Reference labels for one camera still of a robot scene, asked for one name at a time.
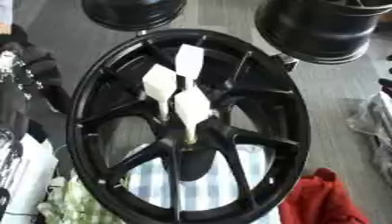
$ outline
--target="white foam block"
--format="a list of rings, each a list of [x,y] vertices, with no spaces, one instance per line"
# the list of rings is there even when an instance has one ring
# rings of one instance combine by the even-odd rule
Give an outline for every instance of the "white foam block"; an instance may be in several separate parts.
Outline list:
[[[146,94],[158,102],[167,102],[177,89],[177,75],[171,69],[154,65],[143,77]]]
[[[187,129],[188,140],[196,140],[196,126],[210,116],[211,103],[198,87],[189,88],[174,98],[175,109]]]
[[[197,80],[204,63],[204,49],[193,45],[182,45],[176,56],[178,75]]]

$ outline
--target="checkered cloth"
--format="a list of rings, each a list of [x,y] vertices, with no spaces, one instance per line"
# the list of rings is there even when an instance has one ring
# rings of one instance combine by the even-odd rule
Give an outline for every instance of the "checkered cloth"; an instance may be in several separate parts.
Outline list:
[[[134,149],[142,150],[146,145]],[[266,173],[264,150],[261,147],[240,145],[239,155],[249,185],[255,187]],[[142,164],[129,173],[129,190],[139,198],[159,207],[170,207],[170,187],[167,173],[160,158]],[[217,153],[211,170],[193,182],[180,185],[182,209],[206,210],[224,206],[238,196],[235,179],[225,158]],[[77,177],[71,178],[66,187],[55,188],[48,202],[39,205],[39,211],[48,224],[117,224],[118,218],[105,211]],[[253,224],[280,224],[277,207]]]

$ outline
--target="wheel rim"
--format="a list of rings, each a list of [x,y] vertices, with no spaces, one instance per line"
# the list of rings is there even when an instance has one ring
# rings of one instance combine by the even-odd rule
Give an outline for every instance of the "wheel rim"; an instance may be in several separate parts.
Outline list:
[[[238,189],[241,189],[239,199],[226,206],[207,211],[179,210],[179,202],[176,200],[179,197],[177,156],[180,154],[179,149],[183,148],[182,141],[179,140],[182,139],[183,132],[180,129],[173,129],[173,126],[168,129],[159,125],[156,119],[158,109],[149,99],[128,101],[110,112],[104,111],[98,115],[93,109],[97,88],[108,81],[120,83],[124,91],[133,95],[133,99],[141,99],[140,80],[143,74],[154,63],[174,68],[172,56],[181,44],[204,47],[206,49],[205,67],[211,66],[211,69],[203,70],[199,85],[212,101],[213,108],[220,111],[220,116],[208,119],[199,126],[199,131],[205,131],[211,136],[206,142],[216,146],[213,148],[222,153],[228,163],[233,164],[232,168],[238,168],[238,156],[233,153],[235,150],[230,152],[225,150],[233,148],[230,144],[232,142],[263,144],[267,148],[275,148],[276,153],[276,159],[268,173],[254,189],[249,189],[246,182],[242,181],[243,173],[237,172],[234,177],[237,180]],[[144,66],[144,69],[147,69],[144,73],[133,73],[143,71],[140,67]],[[141,70],[130,71],[132,67],[139,67]],[[232,73],[230,75],[224,74],[226,71],[218,73],[214,70],[216,67],[221,68],[219,70],[226,67],[231,69]],[[123,71],[133,73],[126,77],[134,80],[125,81],[121,76]],[[246,130],[230,127],[225,115],[228,112],[227,109],[237,103],[242,104],[241,109],[260,128],[259,132],[246,132]],[[261,131],[263,124],[258,118],[263,112],[261,108],[266,105],[269,112],[265,114],[272,115],[271,121],[277,121],[279,124],[275,128],[270,126],[272,127],[270,133]],[[150,145],[149,150],[144,150],[148,153],[141,153],[131,158],[141,158],[145,162],[163,153],[162,155],[171,161],[172,166],[169,169],[171,170],[169,171],[171,208],[153,206],[118,185],[119,177],[122,175],[117,174],[124,174],[123,168],[127,165],[121,164],[109,169],[102,157],[93,150],[99,140],[95,134],[98,122],[102,119],[108,120],[129,115],[141,116],[151,126],[157,139],[161,139]],[[173,118],[173,121],[174,124],[171,123],[171,125],[176,125],[176,118]],[[132,223],[173,223],[173,221],[175,223],[247,223],[253,221],[280,203],[295,185],[307,159],[309,135],[309,120],[304,101],[282,67],[275,64],[265,53],[238,38],[200,30],[157,31],[125,42],[107,53],[88,70],[79,83],[73,96],[73,109],[67,122],[67,143],[75,170],[81,181],[108,210]],[[127,160],[130,166],[139,165],[141,162],[140,159]],[[270,178],[275,180],[273,184],[269,183]]]

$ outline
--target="black wheel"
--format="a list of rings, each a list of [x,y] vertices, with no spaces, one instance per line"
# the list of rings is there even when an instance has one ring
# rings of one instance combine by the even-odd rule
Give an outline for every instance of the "black wheel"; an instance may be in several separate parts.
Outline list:
[[[186,0],[82,0],[86,15],[98,25],[118,31],[142,31],[169,24]]]
[[[141,83],[155,63],[173,69],[173,57],[182,44],[205,48],[205,65],[198,85],[216,112],[199,125],[198,142],[191,147],[195,151],[221,153],[239,191],[236,201],[206,211],[179,208],[179,181],[186,169],[180,161],[189,147],[184,141],[185,129],[174,113],[166,124],[157,119],[157,105],[144,97]],[[257,131],[230,123],[229,113],[234,105]],[[99,150],[102,137],[98,129],[122,116],[143,118],[156,140],[122,162],[107,165]],[[201,30],[156,31],[107,53],[80,81],[67,122],[69,150],[86,188],[108,210],[136,224],[250,223],[276,207],[295,185],[308,156],[309,135],[304,101],[279,64],[238,38]],[[237,144],[263,145],[272,151],[270,169],[253,189],[239,162]],[[147,203],[120,184],[129,170],[154,158],[162,158],[168,164],[170,208]]]

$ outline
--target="red cloth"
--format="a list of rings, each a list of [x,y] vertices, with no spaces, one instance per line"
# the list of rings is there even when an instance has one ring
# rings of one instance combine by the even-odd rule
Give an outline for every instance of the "red cloth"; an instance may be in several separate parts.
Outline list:
[[[328,169],[302,177],[279,206],[282,224],[368,224],[343,183]]]

